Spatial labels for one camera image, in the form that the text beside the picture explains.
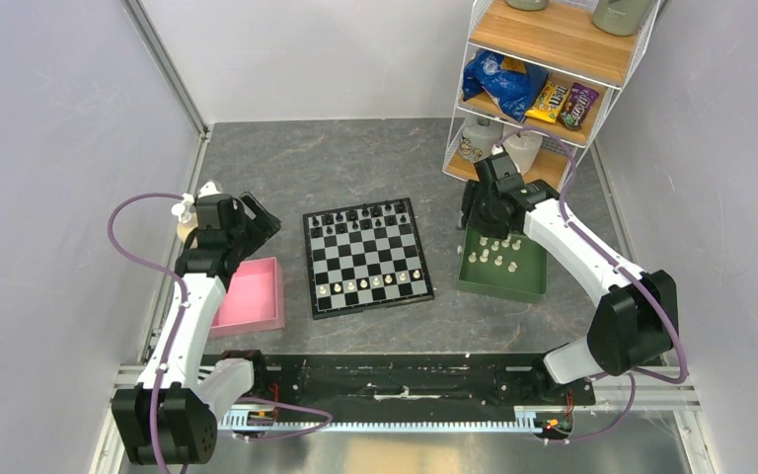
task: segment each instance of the shelf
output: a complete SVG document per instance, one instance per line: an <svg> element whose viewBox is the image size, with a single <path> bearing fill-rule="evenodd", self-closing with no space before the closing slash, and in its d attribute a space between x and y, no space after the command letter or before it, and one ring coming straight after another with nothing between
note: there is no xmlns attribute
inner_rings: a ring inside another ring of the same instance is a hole
<svg viewBox="0 0 758 474"><path fill-rule="evenodd" d="M572 77L560 73L551 74L551 81L555 84L563 85L568 88L574 82ZM599 114L601 105L603 103L603 96L607 93L607 89L597 87L596 84L591 84L588 87L591 87L595 91L599 92L600 97L594 101L594 104L588 111L588 116L582 123L581 129L570 130L568 128L565 128L558 121L555 123L548 123L546 121L529 117L526 118L524 122L528 125L542 128L543 130L558 136L568 143L576 145L580 148L584 148L585 144L588 142L588 136L591 134L591 129L594 127L594 122L597 120L597 115ZM519 126L519 122L513 118L510 118L507 114L502 112L501 109L490 98L490 95L486 92L483 92L468 101L464 101L463 98L461 98L458 101L458 107L466 112L471 112L472 114L485 117L496 117L500 121L505 121L509 124Z"/></svg>
<svg viewBox="0 0 758 474"><path fill-rule="evenodd" d="M591 12L566 4L525 12L494 0L469 41L620 88L637 38L609 35L591 23Z"/></svg>
<svg viewBox="0 0 758 474"><path fill-rule="evenodd" d="M555 190L558 190L567 165L568 158L543 148L536 155L536 161L533 162L530 171L523 175L524 181L530 183L536 180L545 180ZM475 167L472 163L464 160L457 152L452 156L444 171L464 181L478 180Z"/></svg>

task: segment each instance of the white wall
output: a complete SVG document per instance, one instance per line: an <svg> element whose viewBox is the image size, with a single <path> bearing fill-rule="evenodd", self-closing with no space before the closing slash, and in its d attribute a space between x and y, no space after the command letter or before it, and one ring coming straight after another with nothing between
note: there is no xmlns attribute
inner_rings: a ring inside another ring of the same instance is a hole
<svg viewBox="0 0 758 474"><path fill-rule="evenodd" d="M180 190L195 148L119 1L0 1L0 473L88 469L159 281L116 254L106 219ZM166 209L132 209L125 244L162 258Z"/></svg>
<svg viewBox="0 0 758 474"><path fill-rule="evenodd" d="M721 467L758 472L758 2L672 2L617 107L600 139L635 253L678 282Z"/></svg>
<svg viewBox="0 0 758 474"><path fill-rule="evenodd" d="M450 117L473 0L144 0L206 121Z"/></svg>

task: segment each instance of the chessboard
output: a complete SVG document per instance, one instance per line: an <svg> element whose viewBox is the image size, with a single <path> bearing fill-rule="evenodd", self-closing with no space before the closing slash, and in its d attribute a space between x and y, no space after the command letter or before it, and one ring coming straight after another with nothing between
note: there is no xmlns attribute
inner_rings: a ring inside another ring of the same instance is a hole
<svg viewBox="0 0 758 474"><path fill-rule="evenodd" d="M304 214L314 319L434 298L408 198Z"/></svg>

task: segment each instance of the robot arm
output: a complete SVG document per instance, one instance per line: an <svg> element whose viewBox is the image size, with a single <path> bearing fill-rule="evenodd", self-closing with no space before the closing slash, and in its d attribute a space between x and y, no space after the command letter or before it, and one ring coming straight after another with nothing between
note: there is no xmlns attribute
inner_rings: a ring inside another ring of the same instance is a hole
<svg viewBox="0 0 758 474"><path fill-rule="evenodd" d="M158 345L134 388L117 390L112 413L131 462L155 464L150 440L150 397L158 390L159 449L168 464L207 462L213 454L216 421L235 400L265 390L265 365L259 351L227 353L213 373L198 383L198 369L216 310L225 298L231 276L280 230L280 221L250 194L231 197L205 185L195 200L198 226L188 237L175 273L188 288L187 306L176 326L181 288L175 285L173 303ZM159 357L167 346L166 363ZM161 385L156 374L162 370Z"/></svg>
<svg viewBox="0 0 758 474"><path fill-rule="evenodd" d="M612 267L570 224L585 229L559 194L543 181L525 184L506 153L475 165L479 182L469 182L461 207L461 226L487 237L505 238L519 232L554 256L588 293L596 307L586 337L555 349L537 367L544 387L570 383L600 372L620 375L672 349L672 342L654 310L632 283L619 273L625 268L659 301L678 330L676 289L664 271L646 273L623 259L596 235L588 237L616 257Z"/></svg>

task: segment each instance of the green tray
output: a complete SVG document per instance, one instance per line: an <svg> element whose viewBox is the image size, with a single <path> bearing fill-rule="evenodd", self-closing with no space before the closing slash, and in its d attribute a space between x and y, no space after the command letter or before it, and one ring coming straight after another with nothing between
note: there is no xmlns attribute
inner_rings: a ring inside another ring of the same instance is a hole
<svg viewBox="0 0 758 474"><path fill-rule="evenodd" d="M463 258L460 262L457 289L487 296L513 299L525 303L538 303L548 290L548 252L541 245L524 236L513 235L510 245L516 239L521 240L521 248L512 250L500 247L496 252L490 249L489 260L480 261L485 247L479 242L481 236L472 229L466 232L463 246ZM470 263L469 254L476 252L479 260ZM503 265L497 266L495 257L503 256ZM515 262L518 269L514 273L507 270L510 262Z"/></svg>

